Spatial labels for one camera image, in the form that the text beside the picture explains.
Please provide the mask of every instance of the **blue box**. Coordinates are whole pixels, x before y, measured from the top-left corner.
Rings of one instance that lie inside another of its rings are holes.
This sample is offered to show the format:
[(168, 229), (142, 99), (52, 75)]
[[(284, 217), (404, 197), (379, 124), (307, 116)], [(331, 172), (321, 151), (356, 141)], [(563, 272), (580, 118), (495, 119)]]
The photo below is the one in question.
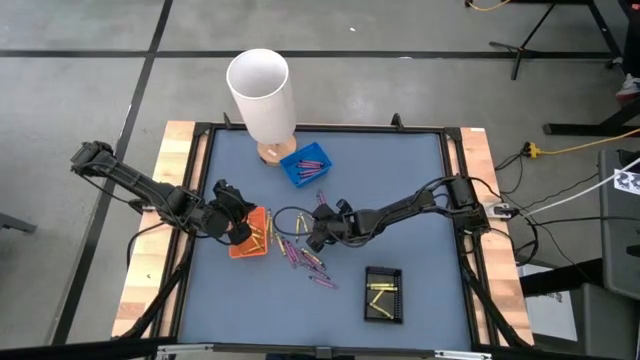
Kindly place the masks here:
[[(313, 176), (309, 176), (306, 179), (300, 179), (300, 175), (298, 175), (298, 173), (307, 170), (301, 169), (297, 166), (298, 161), (300, 160), (319, 161), (324, 163), (324, 167), (322, 168), (322, 170), (313, 174)], [(301, 188), (312, 182), (313, 180), (319, 178), (320, 176), (326, 174), (327, 171), (329, 171), (329, 169), (333, 166), (333, 164), (331, 163), (331, 160), (329, 160), (327, 154), (322, 151), (320, 145), (314, 142), (280, 160), (280, 166), (282, 166), (284, 171), (287, 173), (287, 176), (289, 177), (289, 180), (291, 180), (293, 185)]]

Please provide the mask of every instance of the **tripod leg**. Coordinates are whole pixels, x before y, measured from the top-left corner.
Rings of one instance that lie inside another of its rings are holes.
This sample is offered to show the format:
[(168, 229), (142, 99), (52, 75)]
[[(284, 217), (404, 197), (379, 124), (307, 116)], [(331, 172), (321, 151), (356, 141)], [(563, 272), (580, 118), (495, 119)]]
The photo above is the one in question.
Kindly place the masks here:
[(502, 47), (505, 49), (509, 49), (509, 50), (514, 50), (514, 51), (518, 51), (518, 48), (515, 46), (511, 46), (511, 45), (507, 45), (507, 44), (502, 44), (502, 43), (497, 43), (495, 41), (489, 41), (489, 45), (490, 46), (494, 46), (494, 47)]
[(516, 60), (513, 62), (513, 68), (511, 70), (511, 80), (515, 80), (518, 77), (518, 70), (520, 70), (520, 61), (522, 61), (522, 54), (524, 50), (518, 50), (516, 54)]
[(556, 3), (553, 3), (551, 4), (551, 6), (549, 6), (547, 11), (542, 16), (542, 19), (538, 21), (538, 23), (536, 24), (536, 27), (534, 27), (533, 30), (531, 30), (531, 32), (529, 33), (529, 36), (527, 36), (527, 39), (522, 43), (522, 46), (520, 46), (521, 49), (524, 49), (527, 46), (527, 44), (529, 43), (529, 40), (531, 40), (533, 35), (536, 34), (536, 32), (538, 31), (540, 26), (542, 26), (542, 23), (547, 19), (547, 16), (549, 16), (549, 14), (551, 13), (551, 10), (553, 10), (554, 7), (556, 7)]

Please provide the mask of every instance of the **black box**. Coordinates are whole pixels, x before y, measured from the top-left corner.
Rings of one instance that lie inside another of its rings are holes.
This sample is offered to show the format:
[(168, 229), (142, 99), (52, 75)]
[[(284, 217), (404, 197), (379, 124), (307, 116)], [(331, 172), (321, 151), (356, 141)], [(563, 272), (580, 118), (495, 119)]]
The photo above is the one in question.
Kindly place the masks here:
[[(393, 284), (397, 291), (385, 291), (376, 301), (376, 305), (388, 312), (393, 319), (369, 306), (378, 295), (378, 290), (370, 290), (367, 284)], [(364, 320), (402, 324), (402, 270), (367, 266), (364, 285)]]

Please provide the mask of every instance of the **gray floor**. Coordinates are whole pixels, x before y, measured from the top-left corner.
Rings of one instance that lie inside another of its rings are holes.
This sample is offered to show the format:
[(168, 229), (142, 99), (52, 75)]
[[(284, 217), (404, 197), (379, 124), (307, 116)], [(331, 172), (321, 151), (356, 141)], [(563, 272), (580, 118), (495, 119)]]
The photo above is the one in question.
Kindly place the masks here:
[[(599, 1), (616, 39), (625, 20), (614, 1)], [(0, 49), (146, 49), (160, 0), (0, 2)], [(507, 5), (471, 12), (462, 0), (293, 1), (175, 0), (161, 49), (491, 51), (489, 40), (518, 45), (544, 12)], [(605, 51), (586, 8), (558, 6), (530, 45), (540, 50)], [(230, 59), (156, 60), (126, 154), (151, 173), (167, 120), (221, 121), (239, 114), (224, 82)], [(405, 123), (484, 127), (494, 161), (524, 141), (558, 149), (592, 139), (546, 137), (540, 126), (595, 123), (618, 108), (622, 81), (601, 62), (526, 61), (517, 82), (496, 60), (291, 59), (301, 123)], [(115, 143), (141, 59), (0, 58), (0, 211), (38, 224), (34, 235), (0, 232), (0, 347), (44, 344), (76, 259), (97, 192), (68, 172), (80, 142)], [(637, 149), (637, 140), (612, 147)], [(595, 173), (597, 149), (525, 161), (514, 200), (543, 197)], [(502, 189), (516, 167), (500, 173)], [(598, 213), (595, 194), (538, 220)], [(108, 338), (125, 276), (126, 242), (136, 214), (112, 204), (70, 341)], [(573, 260), (600, 254), (597, 223), (555, 225)], [(510, 225), (516, 243), (527, 228)], [(539, 258), (563, 265), (546, 235)]]

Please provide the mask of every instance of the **white paper tube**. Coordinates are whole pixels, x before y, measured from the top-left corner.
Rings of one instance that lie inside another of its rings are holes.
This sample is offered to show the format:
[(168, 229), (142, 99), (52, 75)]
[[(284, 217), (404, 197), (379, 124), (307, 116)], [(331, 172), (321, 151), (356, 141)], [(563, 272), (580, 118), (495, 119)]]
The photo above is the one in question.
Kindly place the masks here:
[(280, 54), (253, 49), (227, 68), (227, 84), (249, 134), (261, 144), (284, 143), (296, 128), (289, 66)]

